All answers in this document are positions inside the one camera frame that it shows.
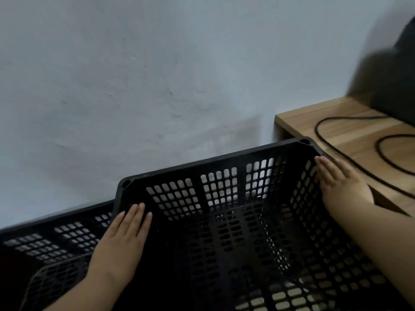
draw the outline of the white wall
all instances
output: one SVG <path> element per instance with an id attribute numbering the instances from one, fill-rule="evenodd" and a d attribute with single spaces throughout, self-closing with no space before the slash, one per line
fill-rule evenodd
<path id="1" fill-rule="evenodd" d="M 412 0 L 0 0 L 0 227 L 275 139 L 345 95 Z"/>

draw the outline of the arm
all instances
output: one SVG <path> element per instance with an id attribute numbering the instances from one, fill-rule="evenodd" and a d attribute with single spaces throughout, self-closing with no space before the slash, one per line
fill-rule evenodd
<path id="1" fill-rule="evenodd" d="M 150 228 L 148 213 L 140 228 L 144 204 L 118 214 L 97 244 L 86 277 L 45 311 L 110 311 L 131 282 Z"/>
<path id="2" fill-rule="evenodd" d="M 376 206 L 366 182 L 344 161 L 315 160 L 330 215 L 415 307 L 415 219 Z"/>

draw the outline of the right hand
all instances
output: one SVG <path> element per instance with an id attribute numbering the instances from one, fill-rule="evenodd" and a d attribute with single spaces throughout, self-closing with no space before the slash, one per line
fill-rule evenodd
<path id="1" fill-rule="evenodd" d="M 324 205 L 335 220 L 342 212 L 361 205 L 361 201 L 374 204 L 372 192 L 365 180 L 345 161 L 335 159 L 334 164 L 324 156 L 316 156 L 314 160 Z"/>
<path id="2" fill-rule="evenodd" d="M 144 203 L 119 213 L 97 244 L 86 278 L 98 286 L 105 282 L 120 294 L 134 277 L 152 223 L 149 212 L 140 227 Z"/>

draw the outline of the wood grain surface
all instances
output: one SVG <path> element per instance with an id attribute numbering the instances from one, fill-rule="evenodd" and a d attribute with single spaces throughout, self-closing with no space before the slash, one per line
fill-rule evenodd
<path id="1" fill-rule="evenodd" d="M 366 106 L 370 94 L 341 97 L 275 116 L 275 123 L 295 137 L 309 136 L 330 156 L 340 157 L 322 143 L 314 133 L 316 123 L 329 116 L 380 116 L 381 112 Z M 415 194 L 415 177 L 400 172 L 385 163 L 374 149 L 375 142 L 391 134 L 415 134 L 415 128 L 394 118 L 324 122 L 320 134 L 340 151 L 353 158 L 368 171 L 383 180 Z M 386 157 L 397 165 L 415 171 L 415 138 L 390 139 L 382 144 Z M 383 207 L 403 211 L 415 217 L 415 199 L 409 198 L 364 175 L 374 189 L 376 201 Z"/>

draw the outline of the black cable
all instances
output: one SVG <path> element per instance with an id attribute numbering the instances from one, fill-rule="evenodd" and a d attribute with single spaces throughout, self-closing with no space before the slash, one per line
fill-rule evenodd
<path id="1" fill-rule="evenodd" d="M 364 174 L 366 174 L 367 176 L 375 179 L 376 181 L 380 182 L 383 185 L 386 185 L 387 187 L 402 193 L 403 195 L 406 195 L 410 198 L 415 199 L 415 194 L 412 194 L 410 192 L 407 192 L 405 190 L 402 190 L 396 186 L 394 186 L 393 184 L 390 184 L 388 182 L 386 182 L 385 180 L 379 178 L 378 176 L 374 175 L 373 173 L 371 173 L 370 171 L 368 171 L 367 169 L 363 168 L 360 164 L 358 164 L 354 159 L 352 159 L 350 156 L 346 155 L 345 153 L 343 153 L 342 151 L 338 150 L 337 148 L 335 148 L 335 146 L 333 146 L 332 144 L 330 144 L 328 141 L 326 141 L 326 139 L 324 137 L 322 137 L 322 135 L 320 134 L 318 127 L 325 121 L 328 120 L 376 120 L 376 119 L 385 119 L 385 118 L 389 118 L 388 116 L 366 116 L 366 117 L 346 117 L 346 116 L 338 116 L 338 117 L 327 117 L 324 118 L 323 120 L 320 120 L 319 122 L 317 122 L 317 124 L 314 127 L 314 132 L 315 135 L 317 135 L 317 137 L 320 139 L 320 141 L 322 141 L 324 144 L 326 144 L 327 146 L 329 146 L 332 150 L 336 151 L 337 153 L 339 153 L 340 155 L 344 156 L 347 160 L 349 160 L 350 162 L 352 162 L 356 168 L 358 168 L 361 172 L 363 172 Z M 412 175 L 415 176 L 415 172 L 412 172 L 410 170 L 404 169 L 400 166 L 398 166 L 397 164 L 395 164 L 394 162 L 392 162 L 389 158 L 387 158 L 383 152 L 381 151 L 381 143 L 387 139 L 390 138 L 415 138 L 415 134 L 394 134 L 394 135 L 388 135 L 388 136 L 384 136 L 380 139 L 378 139 L 375 143 L 375 150 L 377 152 L 377 154 L 380 156 L 380 158 L 382 158 L 382 160 L 384 162 L 386 162 L 388 165 L 390 165 L 391 167 L 404 172 L 408 175 Z"/>

